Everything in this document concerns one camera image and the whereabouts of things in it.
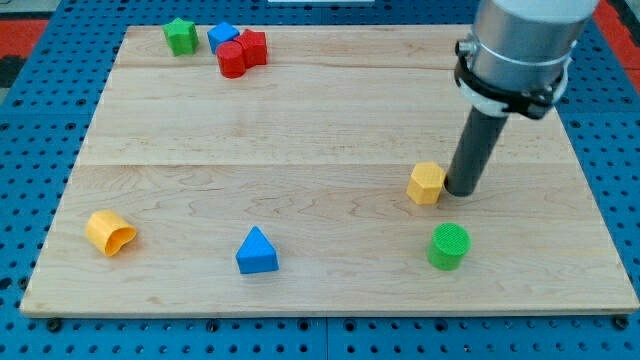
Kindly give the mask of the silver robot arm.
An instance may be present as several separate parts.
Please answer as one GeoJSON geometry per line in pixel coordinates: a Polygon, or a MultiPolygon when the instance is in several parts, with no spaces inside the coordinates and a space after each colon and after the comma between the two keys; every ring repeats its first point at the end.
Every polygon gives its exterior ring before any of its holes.
{"type": "Polygon", "coordinates": [[[597,0],[482,0],[455,45],[454,76],[473,109],[489,117],[541,119],[568,84],[571,53],[597,0]]]}

